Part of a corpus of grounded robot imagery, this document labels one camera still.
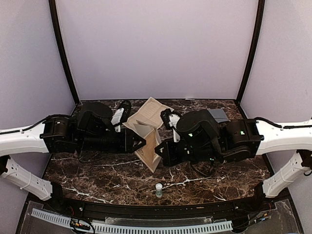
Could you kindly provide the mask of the beige letter paper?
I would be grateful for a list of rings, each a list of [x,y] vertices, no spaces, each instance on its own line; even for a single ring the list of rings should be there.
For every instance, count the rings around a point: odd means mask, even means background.
[[[134,124],[134,127],[135,132],[146,140],[146,145],[135,151],[135,154],[154,173],[161,160],[161,156],[155,153],[155,147],[161,143],[158,129],[139,123]]]

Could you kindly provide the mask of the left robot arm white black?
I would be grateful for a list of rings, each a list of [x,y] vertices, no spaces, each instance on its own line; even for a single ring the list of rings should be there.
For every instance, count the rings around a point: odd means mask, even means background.
[[[23,153],[102,153],[129,154],[146,145],[146,140],[128,128],[122,128],[130,115],[131,103],[123,101],[113,112],[100,102],[86,102],[75,116],[50,115],[22,128],[0,132],[0,176],[43,201],[57,212],[69,208],[62,187],[41,179],[19,166],[11,155]]]

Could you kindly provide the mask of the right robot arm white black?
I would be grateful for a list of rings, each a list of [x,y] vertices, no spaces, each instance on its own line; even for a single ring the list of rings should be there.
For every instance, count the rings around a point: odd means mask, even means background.
[[[161,118],[174,136],[155,147],[163,164],[175,166],[184,161],[216,160],[239,162],[272,152],[293,150],[291,159],[273,176],[254,188],[249,208],[260,211],[292,184],[301,174],[312,173],[312,122],[274,123],[262,117],[232,120],[220,125],[208,110],[191,111],[182,116],[170,109]]]

